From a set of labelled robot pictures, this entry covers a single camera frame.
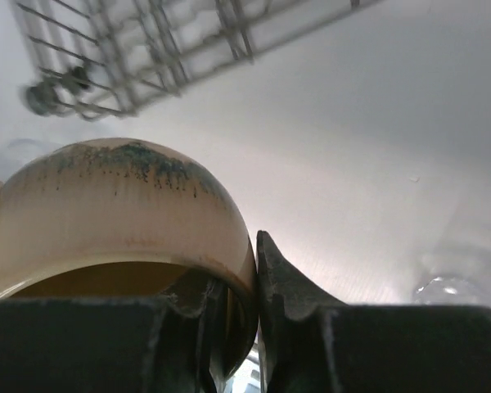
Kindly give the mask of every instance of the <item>metal wire basket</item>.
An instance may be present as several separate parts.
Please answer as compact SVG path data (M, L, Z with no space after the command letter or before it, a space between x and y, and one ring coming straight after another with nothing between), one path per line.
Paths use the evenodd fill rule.
M374 2L16 0L38 74L22 97L37 115L135 116Z

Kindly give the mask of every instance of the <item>wire rack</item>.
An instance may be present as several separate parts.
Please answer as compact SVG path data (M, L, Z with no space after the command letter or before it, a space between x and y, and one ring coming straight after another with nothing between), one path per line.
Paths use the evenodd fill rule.
M37 115L136 116L377 0L12 1Z

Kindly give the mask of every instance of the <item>mug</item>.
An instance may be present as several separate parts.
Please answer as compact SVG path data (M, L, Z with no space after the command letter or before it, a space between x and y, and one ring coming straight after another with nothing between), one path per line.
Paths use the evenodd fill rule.
M247 356L258 316L243 218L218 180L150 142L79 142L0 182L0 299L151 296L189 269L229 288L228 370Z

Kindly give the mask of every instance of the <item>wire grid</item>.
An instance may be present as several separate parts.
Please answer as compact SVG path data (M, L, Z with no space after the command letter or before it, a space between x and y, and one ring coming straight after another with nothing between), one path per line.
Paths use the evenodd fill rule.
M78 113L92 121L106 115L135 116L153 102L178 97L188 86L242 62L253 61L377 0L362 4L360 0L344 0L344 6L325 16L319 9L318 17L307 25L296 26L264 45L256 41L261 42L267 30L260 29L253 39L252 29L272 24L279 16L311 1L67 1L13 1L13 9L40 80L90 88L87 92L60 88L58 94L51 95L55 104L52 114ZM114 12L117 4L123 4L124 12L120 15ZM175 14L175 9L183 7L185 11L186 5L188 12ZM192 29L202 14L215 18L214 27L195 34L194 40L186 40L182 31ZM220 56L223 46L227 48L226 56ZM138 54L132 52L136 47L140 48ZM211 52L211 48L219 48L219 52ZM208 56L208 66L203 69L193 66L208 63ZM131 66L133 59L140 62ZM83 67L86 74L71 72L76 67Z

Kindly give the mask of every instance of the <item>dark stain on mug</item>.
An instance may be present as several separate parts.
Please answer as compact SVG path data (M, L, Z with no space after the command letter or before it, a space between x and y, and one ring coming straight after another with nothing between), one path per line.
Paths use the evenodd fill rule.
M57 174L78 170L80 177L100 169L103 174L124 174L125 178L134 177L159 189L165 187L174 191L186 191L187 182L191 181L191 187L194 188L191 192L195 198L198 192L204 192L227 204L231 203L231 197L225 188L206 168L194 162L169 157L138 141L114 148L79 143L26 166L13 178L29 177L31 171L47 174L55 169Z

